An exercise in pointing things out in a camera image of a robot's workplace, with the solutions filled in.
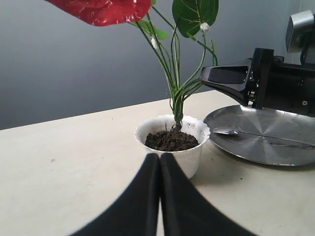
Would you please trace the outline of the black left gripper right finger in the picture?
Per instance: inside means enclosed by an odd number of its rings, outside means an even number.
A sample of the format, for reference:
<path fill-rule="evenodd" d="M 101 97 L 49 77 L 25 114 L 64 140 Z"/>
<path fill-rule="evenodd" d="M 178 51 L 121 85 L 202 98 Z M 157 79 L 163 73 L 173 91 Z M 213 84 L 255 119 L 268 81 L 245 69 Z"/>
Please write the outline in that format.
<path fill-rule="evenodd" d="M 170 153 L 160 157 L 161 208 L 166 236 L 253 236 L 209 203 Z"/>

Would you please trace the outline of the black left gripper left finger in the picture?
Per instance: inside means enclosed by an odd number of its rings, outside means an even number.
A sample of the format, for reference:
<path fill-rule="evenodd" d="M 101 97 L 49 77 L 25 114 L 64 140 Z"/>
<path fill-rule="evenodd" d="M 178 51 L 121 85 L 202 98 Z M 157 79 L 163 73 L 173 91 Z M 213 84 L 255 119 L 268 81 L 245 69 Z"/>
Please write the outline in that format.
<path fill-rule="evenodd" d="M 155 236 L 159 207 L 159 157 L 146 155 L 119 198 L 74 236 Z"/>

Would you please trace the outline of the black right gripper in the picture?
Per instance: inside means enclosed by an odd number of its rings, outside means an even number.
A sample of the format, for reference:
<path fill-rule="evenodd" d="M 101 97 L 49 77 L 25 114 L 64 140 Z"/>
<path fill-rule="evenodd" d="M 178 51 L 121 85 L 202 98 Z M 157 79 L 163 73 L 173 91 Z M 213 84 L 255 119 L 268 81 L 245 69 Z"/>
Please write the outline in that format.
<path fill-rule="evenodd" d="M 272 49 L 255 48 L 252 59 L 205 66 L 200 80 L 243 106 L 250 100 L 258 110 L 315 116 L 315 65 L 285 63 Z"/>

